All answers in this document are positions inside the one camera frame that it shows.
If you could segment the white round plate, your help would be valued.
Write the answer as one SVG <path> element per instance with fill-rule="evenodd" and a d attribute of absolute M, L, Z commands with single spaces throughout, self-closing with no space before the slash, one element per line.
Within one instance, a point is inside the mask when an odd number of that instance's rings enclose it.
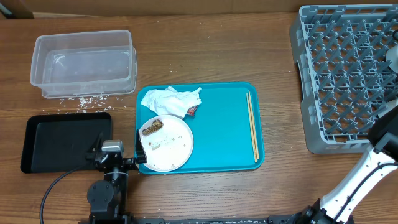
<path fill-rule="evenodd" d="M 163 127 L 144 136 L 142 130 L 159 119 Z M 155 172 L 171 172 L 183 166 L 193 151 L 193 134 L 182 119 L 173 115 L 160 115 L 146 121 L 139 129 L 147 162 L 144 167 Z"/>

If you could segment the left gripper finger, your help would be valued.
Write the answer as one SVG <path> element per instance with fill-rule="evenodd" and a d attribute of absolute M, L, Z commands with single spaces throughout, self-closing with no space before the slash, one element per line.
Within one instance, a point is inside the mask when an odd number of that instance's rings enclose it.
<path fill-rule="evenodd" d="M 141 139 L 139 136 L 139 130 L 136 131 L 135 153 L 136 153 L 136 162 L 138 164 L 144 164 L 147 162 L 147 157 L 144 152 L 144 148 L 142 146 Z"/>
<path fill-rule="evenodd" d="M 101 149 L 102 144 L 103 144 L 103 133 L 100 132 L 100 133 L 97 135 L 97 137 L 96 137 L 94 143 L 93 143 L 93 144 L 91 145 L 91 147 L 88 149 L 88 153 L 94 153 L 95 151 Z"/>

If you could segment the white cup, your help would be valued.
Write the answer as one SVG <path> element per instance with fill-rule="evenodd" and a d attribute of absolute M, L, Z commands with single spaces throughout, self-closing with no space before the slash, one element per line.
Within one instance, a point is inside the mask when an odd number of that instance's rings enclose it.
<path fill-rule="evenodd" d="M 378 117 L 378 118 L 383 117 L 383 116 L 386 115 L 388 112 L 390 112 L 392 109 L 394 109 L 396 106 L 397 106 L 396 104 L 385 104 L 384 110 L 381 111 L 381 112 L 377 115 L 377 117 Z"/>

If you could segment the grey bowl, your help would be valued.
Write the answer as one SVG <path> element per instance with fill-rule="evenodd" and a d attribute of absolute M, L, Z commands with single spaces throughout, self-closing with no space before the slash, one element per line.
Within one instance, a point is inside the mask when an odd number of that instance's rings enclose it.
<path fill-rule="evenodd" d="M 389 68 L 393 72 L 398 73 L 398 45 L 395 45 L 386 52 L 386 60 L 391 62 Z"/>

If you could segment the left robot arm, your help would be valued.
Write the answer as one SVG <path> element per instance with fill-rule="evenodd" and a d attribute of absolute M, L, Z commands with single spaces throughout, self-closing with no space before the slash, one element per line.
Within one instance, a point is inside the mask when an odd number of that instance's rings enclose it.
<path fill-rule="evenodd" d="M 129 172 L 139 170 L 147 162 L 140 139 L 136 142 L 136 155 L 124 157 L 121 140 L 105 140 L 99 133 L 86 153 L 86 160 L 104 174 L 103 180 L 96 181 L 87 191 L 90 204 L 89 223 L 135 223 L 133 215 L 126 211 Z"/>

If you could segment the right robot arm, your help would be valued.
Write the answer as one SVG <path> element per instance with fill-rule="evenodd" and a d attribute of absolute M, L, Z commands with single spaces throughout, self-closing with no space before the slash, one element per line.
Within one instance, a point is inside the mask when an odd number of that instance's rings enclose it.
<path fill-rule="evenodd" d="M 379 118 L 368 132 L 369 146 L 348 175 L 312 206 L 287 223 L 353 223 L 351 213 L 383 178 L 397 170 L 397 107 Z"/>

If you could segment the wooden chopstick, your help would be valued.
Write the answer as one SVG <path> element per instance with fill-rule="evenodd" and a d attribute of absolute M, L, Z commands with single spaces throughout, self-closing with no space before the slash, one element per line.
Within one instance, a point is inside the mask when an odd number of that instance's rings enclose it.
<path fill-rule="evenodd" d="M 255 125 L 254 111 L 253 111 L 252 98 L 251 98 L 250 91 L 248 91 L 248 110 L 249 110 L 249 115 L 250 115 L 250 120 L 251 120 L 252 144 L 253 144 L 254 157 L 255 157 L 254 160 L 255 160 L 255 162 L 257 162 L 259 160 L 259 150 L 258 150 L 256 125 Z"/>
<path fill-rule="evenodd" d="M 256 163 L 258 158 L 257 158 L 256 134 L 255 134 L 254 121 L 253 121 L 253 112 L 252 112 L 250 91 L 248 91 L 246 93 L 246 98 L 247 98 L 247 106 L 248 106 L 249 125 L 250 125 L 250 130 L 251 130 L 252 149 L 253 149 L 253 154 L 254 154 L 254 162 Z"/>

